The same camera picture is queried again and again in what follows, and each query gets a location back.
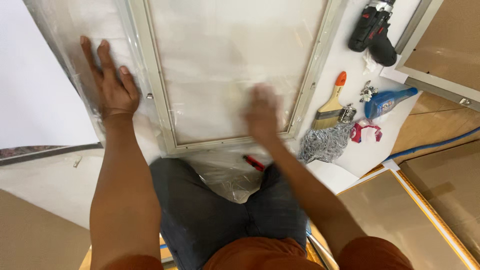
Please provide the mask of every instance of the hand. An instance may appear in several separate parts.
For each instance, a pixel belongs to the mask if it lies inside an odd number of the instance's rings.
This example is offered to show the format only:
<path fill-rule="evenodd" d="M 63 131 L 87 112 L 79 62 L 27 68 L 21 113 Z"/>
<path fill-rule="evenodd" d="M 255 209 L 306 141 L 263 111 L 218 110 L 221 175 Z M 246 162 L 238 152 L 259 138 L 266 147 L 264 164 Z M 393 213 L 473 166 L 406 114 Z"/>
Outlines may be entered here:
<path fill-rule="evenodd" d="M 95 79 L 100 96 L 100 113 L 105 121 L 113 115 L 126 116 L 132 119 L 138 108 L 139 94 L 133 76 L 126 66 L 119 68 L 120 80 L 117 78 L 115 65 L 110 57 L 110 44 L 102 40 L 97 49 L 101 62 L 99 70 L 95 65 L 90 40 L 81 36 L 80 44 Z"/>
<path fill-rule="evenodd" d="M 273 88 L 266 84 L 256 84 L 250 96 L 250 107 L 245 114 L 248 134 L 269 149 L 272 144 L 280 141 L 276 135 L 278 98 L 273 93 Z"/>

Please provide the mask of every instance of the dark jeans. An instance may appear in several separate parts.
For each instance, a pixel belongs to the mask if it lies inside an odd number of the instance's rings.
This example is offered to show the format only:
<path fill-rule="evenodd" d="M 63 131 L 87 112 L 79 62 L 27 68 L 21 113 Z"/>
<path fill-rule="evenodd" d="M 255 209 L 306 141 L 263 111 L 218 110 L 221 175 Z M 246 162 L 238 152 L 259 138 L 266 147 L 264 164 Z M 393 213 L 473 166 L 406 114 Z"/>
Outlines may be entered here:
<path fill-rule="evenodd" d="M 158 159 L 150 171 L 162 208 L 160 231 L 179 269 L 201 269 L 217 250 L 243 237 L 290 237 L 305 249 L 307 216 L 275 166 L 244 204 L 214 193 L 182 160 Z"/>

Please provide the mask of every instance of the spray bottle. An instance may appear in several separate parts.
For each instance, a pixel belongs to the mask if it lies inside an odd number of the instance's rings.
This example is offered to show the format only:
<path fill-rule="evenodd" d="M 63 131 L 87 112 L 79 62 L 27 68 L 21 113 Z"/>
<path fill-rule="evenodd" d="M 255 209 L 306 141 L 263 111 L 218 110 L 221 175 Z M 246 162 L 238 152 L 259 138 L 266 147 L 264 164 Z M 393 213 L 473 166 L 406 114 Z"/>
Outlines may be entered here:
<path fill-rule="evenodd" d="M 365 116 L 368 119 L 377 118 L 391 111 L 401 101 L 414 96 L 418 90 L 414 87 L 402 91 L 385 91 L 374 96 L 365 103 Z"/>

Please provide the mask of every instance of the brush bristles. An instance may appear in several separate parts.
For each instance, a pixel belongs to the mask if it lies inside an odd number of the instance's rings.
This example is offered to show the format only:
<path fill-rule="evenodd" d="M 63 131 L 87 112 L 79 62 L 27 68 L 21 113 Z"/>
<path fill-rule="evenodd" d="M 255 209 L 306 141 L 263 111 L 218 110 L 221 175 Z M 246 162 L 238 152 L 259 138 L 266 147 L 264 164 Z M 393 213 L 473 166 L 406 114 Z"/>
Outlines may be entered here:
<path fill-rule="evenodd" d="M 338 116 L 320 120 L 313 120 L 312 129 L 321 130 L 329 127 L 334 127 L 338 123 Z"/>

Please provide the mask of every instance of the black drill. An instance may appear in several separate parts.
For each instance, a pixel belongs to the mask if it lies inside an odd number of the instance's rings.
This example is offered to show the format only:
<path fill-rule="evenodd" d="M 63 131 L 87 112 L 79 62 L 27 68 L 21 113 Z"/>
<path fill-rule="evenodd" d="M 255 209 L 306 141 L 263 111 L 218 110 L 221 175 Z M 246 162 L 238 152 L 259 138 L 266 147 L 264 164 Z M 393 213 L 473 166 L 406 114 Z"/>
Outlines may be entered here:
<path fill-rule="evenodd" d="M 396 62 L 395 48 L 387 38 L 394 3 L 395 0 L 371 0 L 348 42 L 352 51 L 363 52 L 368 47 L 372 58 L 385 67 Z"/>

